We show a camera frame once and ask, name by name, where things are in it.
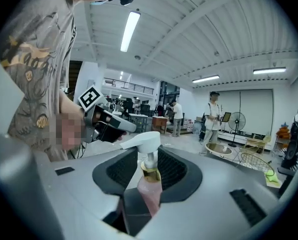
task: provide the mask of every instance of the beige pants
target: beige pants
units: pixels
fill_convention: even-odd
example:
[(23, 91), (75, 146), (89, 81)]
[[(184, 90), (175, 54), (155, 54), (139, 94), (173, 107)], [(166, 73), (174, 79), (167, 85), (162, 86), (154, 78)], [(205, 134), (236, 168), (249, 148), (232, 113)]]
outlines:
[(178, 136), (180, 136), (180, 131), (181, 131), (181, 121), (182, 119), (173, 119), (173, 136), (177, 135), (178, 131)]
[(219, 131), (218, 130), (209, 130), (207, 129), (205, 131), (205, 136), (204, 136), (204, 140), (202, 143), (202, 151), (201, 153), (206, 154), (207, 153), (207, 148), (205, 147), (206, 143), (209, 143), (209, 141), (211, 140), (212, 143), (217, 143), (218, 141), (218, 134)]

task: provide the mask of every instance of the balcony railing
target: balcony railing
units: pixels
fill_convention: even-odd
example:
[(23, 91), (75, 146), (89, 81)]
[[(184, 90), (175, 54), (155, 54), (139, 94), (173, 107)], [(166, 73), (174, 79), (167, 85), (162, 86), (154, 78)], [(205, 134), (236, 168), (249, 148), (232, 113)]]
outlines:
[(154, 89), (146, 87), (146, 86), (142, 86), (142, 85), (138, 85), (138, 84), (134, 84), (134, 83), (130, 83), (130, 82), (124, 82), (124, 81), (120, 81), (120, 80), (115, 80), (115, 79), (109, 79), (109, 78), (104, 78), (103, 82), (102, 82), (103, 86), (110, 86), (110, 87), (115, 87), (115, 88), (122, 88), (122, 89), (126, 89), (129, 91), (136, 91), (138, 93), (144, 93), (144, 94), (153, 94)]

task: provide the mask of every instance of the white corrugated ceiling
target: white corrugated ceiling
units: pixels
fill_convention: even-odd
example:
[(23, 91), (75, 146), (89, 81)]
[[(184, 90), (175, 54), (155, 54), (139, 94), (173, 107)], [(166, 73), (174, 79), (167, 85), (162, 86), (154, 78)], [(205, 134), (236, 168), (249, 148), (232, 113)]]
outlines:
[[(120, 51), (130, 11), (141, 18), (127, 53)], [(104, 58), (111, 69), (141, 73), (184, 88), (250, 81), (294, 81), (298, 35), (274, 0), (119, 0), (77, 5), (72, 59)], [(286, 73), (253, 75), (254, 69)], [(219, 75), (220, 79), (192, 83)]]

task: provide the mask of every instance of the fan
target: fan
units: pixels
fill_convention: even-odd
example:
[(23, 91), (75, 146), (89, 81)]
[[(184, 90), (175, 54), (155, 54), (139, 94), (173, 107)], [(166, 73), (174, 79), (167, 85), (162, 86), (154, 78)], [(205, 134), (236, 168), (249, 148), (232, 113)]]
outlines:
[(235, 135), (237, 134), (237, 131), (240, 131), (245, 126), (245, 116), (240, 112), (234, 112), (231, 114), (229, 119), (229, 127), (234, 130), (234, 137), (232, 143), (229, 143), (229, 146), (236, 147), (234, 144)]

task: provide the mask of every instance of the fluorescent tube light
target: fluorescent tube light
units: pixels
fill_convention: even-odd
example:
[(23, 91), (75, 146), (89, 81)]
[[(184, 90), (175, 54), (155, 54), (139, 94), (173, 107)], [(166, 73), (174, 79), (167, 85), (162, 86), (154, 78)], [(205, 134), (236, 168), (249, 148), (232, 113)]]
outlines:
[(133, 32), (135, 30), (135, 27), (137, 26), (137, 23), (140, 19), (141, 14), (139, 12), (132, 11), (129, 14), (129, 18), (127, 21), (127, 24), (125, 26), (122, 44), (121, 44), (121, 51), (127, 52), (129, 48), (129, 44), (133, 35)]
[(287, 70), (286, 67), (263, 68), (253, 70), (254, 75), (269, 74), (269, 73), (283, 73)]
[(196, 79), (196, 80), (193, 80), (192, 82), (193, 83), (199, 83), (199, 82), (204, 82), (204, 81), (208, 81), (208, 80), (213, 80), (213, 79), (218, 79), (220, 78), (218, 75), (214, 75), (214, 76), (210, 76), (210, 77), (205, 77), (205, 78), (201, 78), (201, 79)]

